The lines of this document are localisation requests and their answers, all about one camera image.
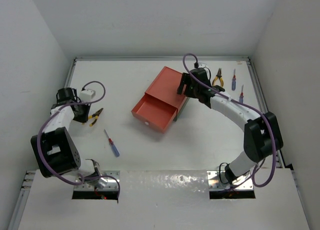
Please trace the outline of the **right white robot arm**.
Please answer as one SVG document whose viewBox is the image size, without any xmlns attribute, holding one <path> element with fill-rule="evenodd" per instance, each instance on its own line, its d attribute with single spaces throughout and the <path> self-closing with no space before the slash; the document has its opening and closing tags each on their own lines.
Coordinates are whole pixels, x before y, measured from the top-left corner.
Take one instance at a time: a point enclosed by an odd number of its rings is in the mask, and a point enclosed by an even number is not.
<svg viewBox="0 0 320 230">
<path fill-rule="evenodd" d="M 246 174 L 256 164 L 274 155 L 284 145 L 276 116 L 258 113 L 232 99 L 225 90 L 212 86 L 204 68 L 183 73 L 177 94 L 198 101 L 232 120 L 244 133 L 243 151 L 224 169 L 227 184 Z"/>
</svg>

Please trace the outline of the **orange drawer box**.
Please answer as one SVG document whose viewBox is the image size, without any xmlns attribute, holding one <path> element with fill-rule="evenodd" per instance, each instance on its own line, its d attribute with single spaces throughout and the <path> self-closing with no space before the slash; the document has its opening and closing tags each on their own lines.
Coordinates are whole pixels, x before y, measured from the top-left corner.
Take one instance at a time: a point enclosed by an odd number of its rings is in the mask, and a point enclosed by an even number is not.
<svg viewBox="0 0 320 230">
<path fill-rule="evenodd" d="M 132 109 L 132 115 L 150 128 L 165 133 L 188 99 L 177 94 L 182 75 L 167 66 L 163 67 Z"/>
</svg>

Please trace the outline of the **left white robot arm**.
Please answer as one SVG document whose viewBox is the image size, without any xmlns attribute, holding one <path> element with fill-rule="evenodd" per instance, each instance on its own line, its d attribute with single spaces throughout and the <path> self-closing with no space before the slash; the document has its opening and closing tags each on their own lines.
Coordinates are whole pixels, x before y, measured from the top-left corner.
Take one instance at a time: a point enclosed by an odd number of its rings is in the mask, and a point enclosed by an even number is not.
<svg viewBox="0 0 320 230">
<path fill-rule="evenodd" d="M 81 174 L 84 182 L 96 181 L 100 175 L 99 165 L 92 159 L 83 159 L 68 130 L 72 121 L 86 123 L 88 119 L 97 117 L 100 110 L 89 115 L 90 102 L 96 92 L 83 88 L 77 92 L 74 88 L 62 88 L 57 91 L 56 104 L 51 107 L 51 120 L 44 125 L 41 135 L 32 136 L 30 142 L 35 154 L 40 172 L 45 178 L 54 174 L 51 167 L 60 176 Z"/>
</svg>

